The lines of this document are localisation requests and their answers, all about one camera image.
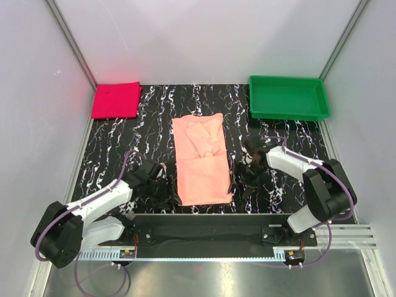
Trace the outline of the peach t shirt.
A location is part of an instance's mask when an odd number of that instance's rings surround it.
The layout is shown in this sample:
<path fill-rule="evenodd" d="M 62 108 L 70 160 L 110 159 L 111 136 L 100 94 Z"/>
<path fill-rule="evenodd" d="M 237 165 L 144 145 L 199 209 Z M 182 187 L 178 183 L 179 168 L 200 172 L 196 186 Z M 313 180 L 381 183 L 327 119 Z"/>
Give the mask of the peach t shirt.
<path fill-rule="evenodd" d="M 232 200 L 223 115 L 186 115 L 172 120 L 177 194 L 183 207 Z"/>

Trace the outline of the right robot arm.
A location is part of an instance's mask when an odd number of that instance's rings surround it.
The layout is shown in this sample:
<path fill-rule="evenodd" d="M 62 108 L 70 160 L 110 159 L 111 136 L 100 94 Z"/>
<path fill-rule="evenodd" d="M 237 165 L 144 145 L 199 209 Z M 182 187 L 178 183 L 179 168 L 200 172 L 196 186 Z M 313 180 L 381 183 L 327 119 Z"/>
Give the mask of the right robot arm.
<path fill-rule="evenodd" d="M 266 242 L 283 241 L 292 246 L 314 227 L 352 217 L 357 197 L 338 160 L 322 161 L 296 153 L 286 147 L 284 137 L 251 138 L 243 146 L 248 158 L 239 164 L 231 162 L 230 184 L 240 181 L 245 186 L 244 198 L 259 189 L 259 178 L 268 169 L 282 171 L 304 187 L 306 205 L 277 227 Z"/>

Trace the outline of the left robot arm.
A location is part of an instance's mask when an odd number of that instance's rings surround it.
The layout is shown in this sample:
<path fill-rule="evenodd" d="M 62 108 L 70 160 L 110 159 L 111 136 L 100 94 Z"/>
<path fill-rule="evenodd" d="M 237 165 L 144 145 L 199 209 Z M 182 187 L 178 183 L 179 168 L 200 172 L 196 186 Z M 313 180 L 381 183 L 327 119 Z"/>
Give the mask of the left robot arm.
<path fill-rule="evenodd" d="M 174 178 L 166 176 L 163 165 L 145 160 L 134 170 L 122 169 L 109 185 L 81 200 L 50 204 L 30 240 L 37 259 L 61 269 L 84 249 L 103 243 L 126 245 L 137 239 L 134 214 L 114 212 L 136 197 L 160 209 L 181 204 Z"/>

